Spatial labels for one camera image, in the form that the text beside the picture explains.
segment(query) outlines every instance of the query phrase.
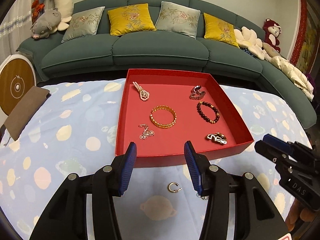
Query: red and white sticker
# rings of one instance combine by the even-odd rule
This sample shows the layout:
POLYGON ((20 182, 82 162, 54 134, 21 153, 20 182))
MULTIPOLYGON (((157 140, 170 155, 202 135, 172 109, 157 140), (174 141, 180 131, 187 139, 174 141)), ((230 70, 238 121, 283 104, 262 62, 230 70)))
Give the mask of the red and white sticker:
POLYGON ((289 234, 285 235, 284 237, 281 237, 281 238, 278 239, 278 240, 292 240, 291 234, 289 233, 289 234))

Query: human hand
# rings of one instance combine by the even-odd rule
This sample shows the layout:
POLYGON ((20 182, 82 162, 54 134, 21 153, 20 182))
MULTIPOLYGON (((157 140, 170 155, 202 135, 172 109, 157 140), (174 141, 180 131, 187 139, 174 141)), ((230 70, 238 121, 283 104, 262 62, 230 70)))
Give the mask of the human hand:
POLYGON ((304 208, 302 204, 295 199, 287 218, 285 219, 285 223, 289 231, 291 232, 294 229, 296 221, 300 217, 304 222, 312 222, 316 218, 317 213, 309 210, 308 208, 304 208))

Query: light blue tablecloth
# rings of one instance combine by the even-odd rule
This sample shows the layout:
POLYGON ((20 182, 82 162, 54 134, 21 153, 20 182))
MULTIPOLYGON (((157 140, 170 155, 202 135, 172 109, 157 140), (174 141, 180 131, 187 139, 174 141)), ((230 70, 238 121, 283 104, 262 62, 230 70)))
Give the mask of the light blue tablecloth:
MULTIPOLYGON (((31 232, 46 204, 65 177, 95 173, 115 154, 118 115, 125 79, 46 86, 52 96, 32 117, 18 141, 0 145, 0 205, 23 239, 31 232)), ((279 97, 222 86, 235 104, 254 139, 271 133, 285 141, 309 145, 289 106, 279 97)), ((243 153, 211 163, 226 172, 252 172, 285 218, 293 197, 278 184, 274 164, 257 154, 253 145, 243 153)), ((207 201, 196 196, 186 165, 134 169, 128 190, 115 198, 124 240, 195 240, 199 238, 207 201), (171 182, 183 188, 174 194, 171 182)), ((233 239, 234 202, 230 201, 228 239, 233 239)), ((88 234, 92 229, 88 197, 88 234)))

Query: red bear plush toy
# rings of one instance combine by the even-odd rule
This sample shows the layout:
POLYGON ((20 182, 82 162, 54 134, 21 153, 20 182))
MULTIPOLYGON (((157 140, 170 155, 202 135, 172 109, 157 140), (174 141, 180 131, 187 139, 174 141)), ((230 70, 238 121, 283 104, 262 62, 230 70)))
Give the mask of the red bear plush toy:
POLYGON ((276 51, 278 51, 278 53, 280 53, 281 49, 278 47, 280 44, 278 40, 278 36, 281 33, 280 25, 273 20, 266 19, 266 22, 263 25, 263 30, 266 32, 264 42, 268 43, 276 51))

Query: light blue pillow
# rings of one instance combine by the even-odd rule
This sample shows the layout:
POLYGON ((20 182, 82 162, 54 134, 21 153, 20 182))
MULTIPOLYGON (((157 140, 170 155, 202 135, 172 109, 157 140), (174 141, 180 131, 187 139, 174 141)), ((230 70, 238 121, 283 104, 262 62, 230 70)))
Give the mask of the light blue pillow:
POLYGON ((62 41, 70 41, 75 38, 95 35, 104 10, 104 6, 83 12, 75 13, 72 16, 69 27, 63 35, 62 41))
POLYGON ((162 1, 156 29, 158 31, 181 33, 195 39, 199 16, 199 10, 162 1))

